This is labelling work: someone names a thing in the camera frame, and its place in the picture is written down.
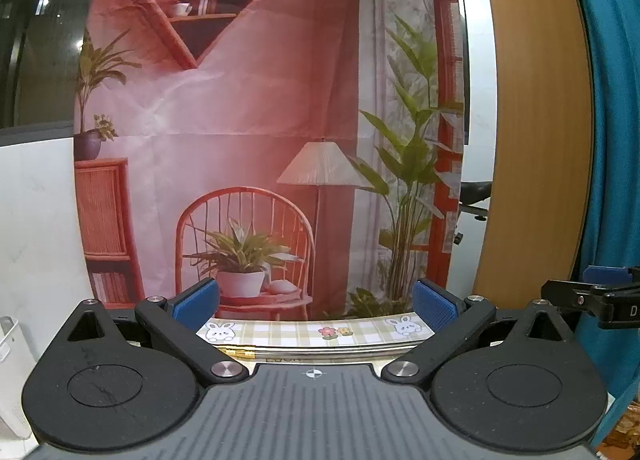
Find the wooden board panel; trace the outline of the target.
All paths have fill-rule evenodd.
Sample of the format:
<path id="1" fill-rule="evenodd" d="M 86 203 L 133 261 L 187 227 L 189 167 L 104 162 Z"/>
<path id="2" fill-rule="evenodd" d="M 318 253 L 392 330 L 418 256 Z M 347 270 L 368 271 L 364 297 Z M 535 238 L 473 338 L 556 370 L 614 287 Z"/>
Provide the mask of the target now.
<path id="1" fill-rule="evenodd" d="M 588 42 L 579 0 L 490 0 L 497 142 L 474 291 L 522 308 L 572 274 L 592 157 Z"/>

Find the black office chair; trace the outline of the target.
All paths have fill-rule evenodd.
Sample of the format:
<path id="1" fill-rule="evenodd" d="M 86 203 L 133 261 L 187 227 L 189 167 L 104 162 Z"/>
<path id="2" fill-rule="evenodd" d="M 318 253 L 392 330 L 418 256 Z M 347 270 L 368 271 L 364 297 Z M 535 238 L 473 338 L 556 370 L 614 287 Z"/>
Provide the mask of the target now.
<path id="1" fill-rule="evenodd" d="M 479 207 L 478 203 L 490 198 L 491 188 L 491 181 L 462 181 L 458 215 L 467 213 L 473 215 L 476 220 L 486 221 L 488 218 L 488 209 Z"/>

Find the white plastic basket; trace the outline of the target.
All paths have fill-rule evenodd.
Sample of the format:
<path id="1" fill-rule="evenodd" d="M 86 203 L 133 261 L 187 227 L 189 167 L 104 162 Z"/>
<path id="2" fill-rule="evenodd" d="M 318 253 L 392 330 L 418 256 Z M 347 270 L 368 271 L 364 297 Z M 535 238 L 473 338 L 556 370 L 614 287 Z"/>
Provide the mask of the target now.
<path id="1" fill-rule="evenodd" d="M 13 435 L 26 440 L 32 435 L 22 407 L 22 391 L 35 367 L 35 358 L 26 342 L 20 323 L 1 317 L 0 410 L 1 422 Z"/>

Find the printed room backdrop cloth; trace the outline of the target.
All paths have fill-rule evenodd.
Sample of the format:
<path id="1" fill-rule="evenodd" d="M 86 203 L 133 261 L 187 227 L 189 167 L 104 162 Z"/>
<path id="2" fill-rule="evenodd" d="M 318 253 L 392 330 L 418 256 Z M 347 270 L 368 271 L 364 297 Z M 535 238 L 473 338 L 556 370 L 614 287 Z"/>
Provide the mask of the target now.
<path id="1" fill-rule="evenodd" d="M 93 294 L 215 279 L 221 317 L 405 313 L 445 285 L 460 0 L 92 0 L 75 179 Z"/>

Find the teal curtain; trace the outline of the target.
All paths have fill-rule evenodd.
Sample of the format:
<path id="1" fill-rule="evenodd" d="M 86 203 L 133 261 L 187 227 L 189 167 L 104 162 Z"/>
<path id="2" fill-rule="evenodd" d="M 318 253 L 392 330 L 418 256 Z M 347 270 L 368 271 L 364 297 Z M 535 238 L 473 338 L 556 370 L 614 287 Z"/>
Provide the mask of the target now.
<path id="1" fill-rule="evenodd" d="M 579 271 L 639 268 L 639 0 L 580 0 L 592 72 L 594 142 Z"/>

